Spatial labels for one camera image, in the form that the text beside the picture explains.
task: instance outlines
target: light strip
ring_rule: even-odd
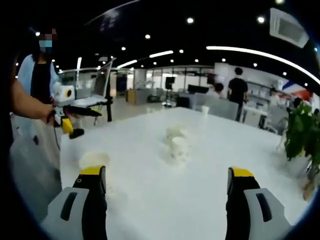
[[[160,56],[163,56],[163,55],[168,55],[168,54],[173,54],[174,51],[170,50],[170,51],[163,51],[163,52],[159,52],[159,53],[155,53],[155,54],[151,54],[149,56],[149,58],[155,58],[155,57],[160,57]]]
[[[121,69],[121,68],[123,68],[125,66],[131,65],[131,64],[135,64],[136,62],[138,62],[138,61],[137,60],[128,61],[128,62],[126,62],[124,64],[121,64],[121,65],[117,66],[116,68],[117,69]]]
[[[233,47],[233,46],[207,46],[206,49],[207,50],[225,50],[225,51],[242,52],[242,53],[255,54],[255,55],[260,55],[260,56],[263,56],[266,58],[274,59],[274,60],[277,60],[277,61],[282,62],[284,64],[287,64],[291,67],[294,67],[295,69],[298,69],[299,71],[303,72],[304,74],[306,74],[307,76],[309,76],[310,78],[315,80],[320,85],[320,80],[316,76],[314,76],[313,74],[311,74],[310,72],[308,72],[304,68],[300,67],[299,65],[297,65],[291,61],[288,61],[282,57],[279,57],[279,56],[275,56],[275,55],[272,55],[272,54],[269,54],[269,53],[266,53],[263,51],[257,51],[257,50],[241,48],[241,47]]]
[[[78,57],[78,62],[76,64],[76,69],[80,69],[80,66],[81,66],[81,61],[82,61],[82,57]]]

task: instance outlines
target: woman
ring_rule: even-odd
[[[41,34],[35,42],[32,54],[26,56],[18,72],[24,91],[44,104],[50,104],[53,87],[59,79],[52,63],[53,40],[56,39],[56,30]],[[17,117],[19,131],[39,143],[35,126],[31,119]]]

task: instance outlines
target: potted plant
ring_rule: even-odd
[[[290,111],[284,147],[291,162],[289,171],[296,177],[306,171],[310,161],[312,164],[308,174],[317,174],[320,163],[319,132],[319,117],[312,114],[309,105],[301,103]]]

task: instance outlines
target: hand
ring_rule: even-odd
[[[47,125],[54,125],[55,122],[55,116],[53,115],[52,117],[50,117],[49,122],[47,122],[48,116],[49,114],[54,110],[54,106],[51,104],[44,104],[43,108],[41,109],[41,120],[47,124]]]

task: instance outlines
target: black top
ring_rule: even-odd
[[[239,104],[239,107],[242,107],[245,93],[248,91],[246,81],[236,77],[229,82],[228,87],[232,90],[229,100]]]
[[[31,79],[31,96],[44,104],[50,104],[50,64],[34,64]]]

